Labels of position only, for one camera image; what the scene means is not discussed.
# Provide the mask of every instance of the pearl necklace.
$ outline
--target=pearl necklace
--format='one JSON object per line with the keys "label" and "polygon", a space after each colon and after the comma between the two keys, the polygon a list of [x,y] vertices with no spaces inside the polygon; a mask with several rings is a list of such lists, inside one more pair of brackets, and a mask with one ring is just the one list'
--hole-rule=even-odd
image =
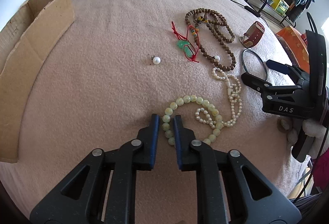
{"label": "pearl necklace", "polygon": [[[215,105],[211,104],[210,101],[203,99],[202,97],[197,97],[196,95],[186,95],[183,98],[178,98],[176,102],[172,102],[168,108],[165,109],[165,115],[162,117],[162,129],[165,131],[164,135],[168,138],[168,143],[170,145],[175,145],[174,133],[170,130],[169,122],[171,120],[171,115],[174,110],[178,108],[178,106],[182,106],[183,104],[188,104],[190,102],[195,102],[203,107],[198,108],[194,113],[195,119],[202,124],[208,124],[212,129],[213,133],[208,136],[208,138],[204,139],[203,142],[210,145],[211,142],[216,140],[216,137],[219,136],[220,131],[223,127],[232,127],[236,124],[236,120],[239,118],[242,112],[242,100],[240,98],[241,93],[241,83],[234,75],[226,74],[220,68],[212,69],[212,76],[217,80],[222,80],[225,82],[227,86],[227,96],[228,100],[231,104],[231,114],[232,118],[228,121],[223,121],[223,117],[219,114],[219,111],[216,109]],[[231,84],[229,78],[233,78],[236,81],[236,84]],[[239,109],[237,114],[235,114],[235,106],[234,104],[238,103]],[[215,117],[215,120],[212,119],[211,115],[205,109],[207,108],[209,112]],[[203,112],[206,119],[202,119],[200,117],[200,112]]]}

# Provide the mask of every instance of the red string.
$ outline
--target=red string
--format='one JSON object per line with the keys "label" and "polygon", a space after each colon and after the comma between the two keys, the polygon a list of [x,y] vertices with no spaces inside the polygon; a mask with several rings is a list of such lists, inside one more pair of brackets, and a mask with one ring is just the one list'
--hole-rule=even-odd
{"label": "red string", "polygon": [[[171,22],[171,24],[172,24],[172,30],[174,31],[174,34],[176,35],[176,37],[177,37],[179,40],[188,41],[188,42],[190,43],[191,47],[193,48],[193,50],[192,50],[188,44],[185,44],[185,45],[184,45],[184,47],[183,47],[183,51],[184,51],[184,55],[185,55],[186,59],[189,60],[189,61],[191,61],[191,62],[198,62],[198,61],[196,61],[195,59],[196,59],[196,55],[198,54],[199,49],[200,49],[200,41],[199,41],[199,34],[198,34],[198,32],[196,31],[196,29],[195,29],[193,26],[189,25],[189,26],[187,27],[186,37],[184,37],[184,36],[182,36],[180,33],[178,33],[178,32],[176,31],[176,28],[175,28],[175,25],[174,25],[174,22],[173,22],[173,21]],[[192,43],[187,39],[188,34],[189,34],[189,29],[194,29],[194,31],[195,31],[195,33],[196,33],[196,35],[197,35],[198,43],[196,43],[196,45],[198,46],[198,48],[197,48],[196,50],[195,50],[195,48],[193,47]],[[185,47],[188,47],[189,50],[192,52],[192,56],[191,56],[191,57],[189,57],[189,56],[186,55]]]}

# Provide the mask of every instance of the pink blanket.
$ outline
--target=pink blanket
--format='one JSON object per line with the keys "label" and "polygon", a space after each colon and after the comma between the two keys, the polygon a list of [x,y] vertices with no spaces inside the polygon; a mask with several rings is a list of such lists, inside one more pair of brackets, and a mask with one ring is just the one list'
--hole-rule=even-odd
{"label": "pink blanket", "polygon": [[[226,87],[210,77],[213,65],[200,53],[198,64],[184,57],[176,46],[171,21],[185,33],[189,10],[201,7],[222,13],[236,34],[229,46],[237,59],[233,74],[240,78],[244,48],[238,36],[258,20],[228,0],[72,1],[76,21],[48,56],[26,104],[19,161],[0,164],[0,179],[26,216],[90,151],[116,149],[135,138],[152,113],[162,116],[178,97],[196,94],[207,98],[224,121],[230,119]],[[224,65],[229,62],[205,26],[199,34],[209,54],[219,55]],[[290,64],[267,26],[254,50],[263,60]],[[159,56],[161,63],[150,65],[148,54]],[[246,65],[250,72],[264,76],[253,55],[246,54]],[[276,72],[269,72],[269,81],[292,84]],[[224,152],[240,150],[288,195],[305,164],[291,156],[286,136],[277,130],[277,116],[262,112],[259,93],[242,85],[241,98],[241,117],[234,127],[222,130],[212,147]],[[212,130],[195,121],[196,108],[190,103],[174,114],[181,114],[184,125],[204,139]],[[195,223],[196,211],[195,174],[178,170],[175,149],[161,130],[155,169],[138,172],[136,223]]]}

